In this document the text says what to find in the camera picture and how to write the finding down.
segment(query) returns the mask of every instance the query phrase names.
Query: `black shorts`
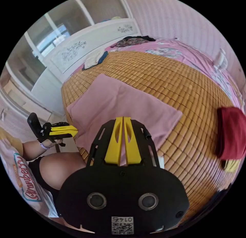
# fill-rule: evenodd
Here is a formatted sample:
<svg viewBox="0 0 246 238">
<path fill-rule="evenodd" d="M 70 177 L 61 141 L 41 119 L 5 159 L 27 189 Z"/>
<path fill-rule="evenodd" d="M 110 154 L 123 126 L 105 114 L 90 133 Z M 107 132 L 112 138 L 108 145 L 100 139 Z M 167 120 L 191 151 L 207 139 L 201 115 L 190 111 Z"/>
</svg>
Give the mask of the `black shorts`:
<svg viewBox="0 0 246 238">
<path fill-rule="evenodd" d="M 42 178 L 41 173 L 40 173 L 40 169 L 39 169 L 39 164 L 40 164 L 41 158 L 42 157 L 39 157 L 39 158 L 35 159 L 33 162 L 29 162 L 28 166 L 31 169 L 31 171 L 32 171 L 32 173 L 33 173 L 33 175 L 34 175 L 37 183 L 42 188 L 44 188 L 45 190 L 48 190 L 52 194 L 53 201 L 55 203 L 56 202 L 56 199 L 57 199 L 57 196 L 59 194 L 59 190 L 56 190 L 56 189 L 52 188 Z"/>
</svg>

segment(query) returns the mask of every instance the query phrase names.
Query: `knee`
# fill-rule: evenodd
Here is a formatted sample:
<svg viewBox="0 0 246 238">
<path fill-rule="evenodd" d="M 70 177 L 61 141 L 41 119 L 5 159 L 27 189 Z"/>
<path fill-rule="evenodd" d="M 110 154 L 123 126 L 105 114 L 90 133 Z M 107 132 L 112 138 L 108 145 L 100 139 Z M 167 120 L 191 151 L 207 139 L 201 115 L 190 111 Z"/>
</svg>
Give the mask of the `knee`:
<svg viewBox="0 0 246 238">
<path fill-rule="evenodd" d="M 64 181 L 75 171 L 86 166 L 79 153 L 55 153 L 43 157 L 39 169 L 45 182 L 60 190 Z"/>
</svg>

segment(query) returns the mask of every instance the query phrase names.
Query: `yellow grip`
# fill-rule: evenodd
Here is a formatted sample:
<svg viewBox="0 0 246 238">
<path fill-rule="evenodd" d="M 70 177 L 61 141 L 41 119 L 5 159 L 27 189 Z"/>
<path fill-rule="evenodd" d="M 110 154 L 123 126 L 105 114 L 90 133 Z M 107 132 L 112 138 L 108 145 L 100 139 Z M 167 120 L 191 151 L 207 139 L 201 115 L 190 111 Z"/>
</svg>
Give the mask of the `yellow grip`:
<svg viewBox="0 0 246 238">
<path fill-rule="evenodd" d="M 69 125 L 69 126 L 52 127 L 49 135 L 71 134 L 74 137 L 77 133 L 78 133 L 77 128 L 75 128 L 72 125 Z"/>
<path fill-rule="evenodd" d="M 124 117 L 124 134 L 125 134 L 125 148 L 126 148 L 126 162 L 127 164 L 139 164 L 141 156 L 138 150 L 138 144 L 133 131 L 131 118 Z"/>
<path fill-rule="evenodd" d="M 117 117 L 105 156 L 105 162 L 108 164 L 117 164 L 120 166 L 121 144 L 122 144 L 123 117 Z"/>
</svg>

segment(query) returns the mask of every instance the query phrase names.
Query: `lens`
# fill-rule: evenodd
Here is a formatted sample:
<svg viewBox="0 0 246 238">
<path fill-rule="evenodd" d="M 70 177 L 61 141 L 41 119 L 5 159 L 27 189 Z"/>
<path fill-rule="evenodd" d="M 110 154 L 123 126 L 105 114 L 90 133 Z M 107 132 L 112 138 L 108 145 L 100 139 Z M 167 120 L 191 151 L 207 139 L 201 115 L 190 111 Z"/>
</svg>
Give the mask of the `lens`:
<svg viewBox="0 0 246 238">
<path fill-rule="evenodd" d="M 154 209 L 157 204 L 158 197 L 152 193 L 143 194 L 138 200 L 139 207 L 145 211 Z"/>
<path fill-rule="evenodd" d="M 87 197 L 87 203 L 91 208 L 99 210 L 107 205 L 107 200 L 101 193 L 91 193 Z"/>
</svg>

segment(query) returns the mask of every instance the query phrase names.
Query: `pink bedsheet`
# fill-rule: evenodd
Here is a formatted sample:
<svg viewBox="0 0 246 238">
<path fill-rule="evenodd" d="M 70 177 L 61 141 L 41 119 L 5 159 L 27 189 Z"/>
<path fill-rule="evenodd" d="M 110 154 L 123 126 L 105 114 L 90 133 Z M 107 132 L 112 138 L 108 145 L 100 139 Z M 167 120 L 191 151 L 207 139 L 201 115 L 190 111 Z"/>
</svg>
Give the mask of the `pink bedsheet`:
<svg viewBox="0 0 246 238">
<path fill-rule="evenodd" d="M 208 78 L 214 81 L 230 98 L 233 105 L 242 109 L 240 101 L 236 95 L 235 90 L 231 86 L 228 77 L 232 79 L 227 71 L 217 72 L 212 67 L 212 59 L 199 50 L 185 45 L 178 40 L 166 40 L 158 39 L 154 42 L 143 43 L 141 45 L 132 45 L 126 47 L 114 47 L 110 46 L 105 49 L 108 52 L 113 51 L 139 51 L 147 52 L 150 54 L 156 54 L 168 58 L 173 58 L 177 61 L 187 64 L 188 66 L 197 69 L 201 73 L 205 74 Z"/>
<path fill-rule="evenodd" d="M 100 74 L 67 111 L 78 129 L 76 145 L 87 152 L 102 124 L 116 117 L 131 117 L 144 124 L 158 150 L 182 116 L 181 111 L 154 96 L 104 74 Z M 125 165 L 124 140 L 121 156 L 120 165 Z"/>
</svg>

